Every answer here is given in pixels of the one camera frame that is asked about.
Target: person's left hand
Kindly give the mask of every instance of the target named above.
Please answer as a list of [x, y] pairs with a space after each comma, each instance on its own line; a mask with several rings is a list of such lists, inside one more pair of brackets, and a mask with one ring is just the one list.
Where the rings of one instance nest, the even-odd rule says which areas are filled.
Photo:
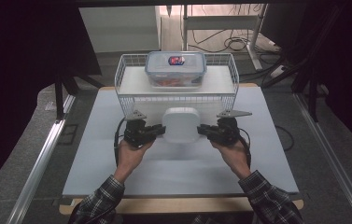
[[146, 143], [141, 147], [133, 147], [124, 140], [120, 141], [118, 167], [114, 173], [115, 179], [124, 183], [127, 177], [143, 160], [146, 151], [152, 146], [154, 141]]

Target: clear plastic container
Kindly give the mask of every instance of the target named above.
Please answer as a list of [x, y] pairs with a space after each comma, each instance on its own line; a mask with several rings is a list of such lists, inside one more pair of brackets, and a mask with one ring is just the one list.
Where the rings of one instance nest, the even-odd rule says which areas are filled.
[[146, 63], [146, 73], [154, 88], [199, 88], [205, 72], [205, 59], [201, 52], [153, 51]]

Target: white wall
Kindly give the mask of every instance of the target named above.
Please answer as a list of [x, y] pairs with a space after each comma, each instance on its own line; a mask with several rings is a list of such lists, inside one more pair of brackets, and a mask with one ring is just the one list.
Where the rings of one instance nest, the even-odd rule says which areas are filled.
[[85, 7], [79, 11], [96, 53], [160, 48], [156, 7]]

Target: person's right hand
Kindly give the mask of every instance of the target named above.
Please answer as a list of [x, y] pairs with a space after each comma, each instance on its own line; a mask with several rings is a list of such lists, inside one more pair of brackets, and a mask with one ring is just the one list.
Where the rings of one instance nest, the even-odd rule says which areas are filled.
[[240, 141], [237, 141], [233, 146], [225, 147], [213, 141], [211, 145], [218, 149], [222, 159], [231, 167], [231, 170], [239, 177], [244, 179], [251, 175], [251, 171], [247, 165], [246, 150]]

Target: plaid sleeve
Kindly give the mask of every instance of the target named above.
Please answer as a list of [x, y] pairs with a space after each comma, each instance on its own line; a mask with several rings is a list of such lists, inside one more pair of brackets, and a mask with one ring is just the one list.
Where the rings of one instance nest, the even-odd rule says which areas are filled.
[[264, 223], [303, 223], [289, 195], [271, 185], [258, 171], [239, 180], [254, 212]]
[[74, 223], [86, 223], [98, 217], [94, 223], [110, 223], [115, 217], [115, 207], [120, 203], [124, 190], [125, 187], [111, 175], [99, 189], [82, 200]]

